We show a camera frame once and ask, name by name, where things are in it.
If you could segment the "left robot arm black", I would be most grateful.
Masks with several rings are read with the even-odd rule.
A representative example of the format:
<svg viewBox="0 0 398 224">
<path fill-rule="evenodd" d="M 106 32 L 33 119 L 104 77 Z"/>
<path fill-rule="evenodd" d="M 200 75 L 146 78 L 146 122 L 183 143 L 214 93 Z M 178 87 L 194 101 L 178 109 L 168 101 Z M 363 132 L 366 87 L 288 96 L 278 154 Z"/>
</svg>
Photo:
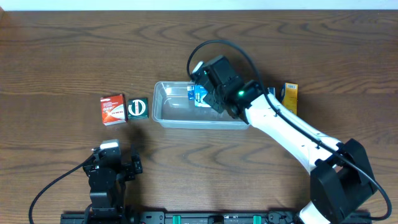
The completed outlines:
<svg viewBox="0 0 398 224">
<path fill-rule="evenodd" d="M 83 166 L 89 178 L 92 215 L 98 223 L 129 223 L 131 210 L 125 206 L 126 183 L 143 171 L 138 151 L 131 147 L 128 162 L 122 162 L 119 143 L 103 143 L 93 149 L 93 160 Z"/>
</svg>

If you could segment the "yellow box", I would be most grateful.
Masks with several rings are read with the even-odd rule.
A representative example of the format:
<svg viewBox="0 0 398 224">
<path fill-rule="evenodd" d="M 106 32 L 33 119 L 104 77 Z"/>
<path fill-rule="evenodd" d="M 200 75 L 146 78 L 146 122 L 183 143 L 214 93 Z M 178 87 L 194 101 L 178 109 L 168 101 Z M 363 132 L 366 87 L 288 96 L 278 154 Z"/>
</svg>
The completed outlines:
<svg viewBox="0 0 398 224">
<path fill-rule="evenodd" d="M 284 83 L 280 97 L 283 106 L 293 114 L 297 114 L 298 85 L 295 83 Z"/>
</svg>

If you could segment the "slim white blue box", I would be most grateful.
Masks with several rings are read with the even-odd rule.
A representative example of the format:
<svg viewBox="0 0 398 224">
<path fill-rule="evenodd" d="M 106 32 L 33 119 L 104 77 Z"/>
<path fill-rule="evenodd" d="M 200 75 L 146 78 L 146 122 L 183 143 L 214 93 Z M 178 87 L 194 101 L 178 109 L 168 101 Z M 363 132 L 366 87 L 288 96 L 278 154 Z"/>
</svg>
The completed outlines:
<svg viewBox="0 0 398 224">
<path fill-rule="evenodd" d="M 268 87 L 267 89 L 268 89 L 268 92 L 269 92 L 270 94 L 272 94 L 272 95 L 275 96 L 275 88 L 274 88 L 274 87 Z"/>
</svg>

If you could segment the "large blue white box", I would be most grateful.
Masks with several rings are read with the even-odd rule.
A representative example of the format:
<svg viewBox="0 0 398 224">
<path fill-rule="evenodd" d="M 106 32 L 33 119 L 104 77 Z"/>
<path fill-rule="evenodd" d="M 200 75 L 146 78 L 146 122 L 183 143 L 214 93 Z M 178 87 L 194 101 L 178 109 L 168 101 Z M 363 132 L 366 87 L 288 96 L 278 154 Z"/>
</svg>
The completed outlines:
<svg viewBox="0 0 398 224">
<path fill-rule="evenodd" d="M 201 85 L 188 85 L 187 96 L 190 101 L 194 102 L 195 107 L 210 108 L 210 105 L 204 101 L 208 92 Z"/>
</svg>

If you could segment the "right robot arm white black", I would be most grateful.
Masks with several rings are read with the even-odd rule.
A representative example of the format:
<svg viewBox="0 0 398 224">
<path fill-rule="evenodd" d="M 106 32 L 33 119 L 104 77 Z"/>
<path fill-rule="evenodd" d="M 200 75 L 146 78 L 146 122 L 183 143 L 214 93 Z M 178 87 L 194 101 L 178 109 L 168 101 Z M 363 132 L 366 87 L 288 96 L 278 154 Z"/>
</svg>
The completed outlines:
<svg viewBox="0 0 398 224">
<path fill-rule="evenodd" d="M 190 78 L 207 91 L 205 102 L 227 111 L 277 141 L 310 175 L 310 202 L 302 223 L 343 223 L 364 218 L 356 210 L 377 191 L 365 148 L 343 143 L 311 127 L 254 80 L 245 82 L 222 55 L 200 62 Z"/>
</svg>

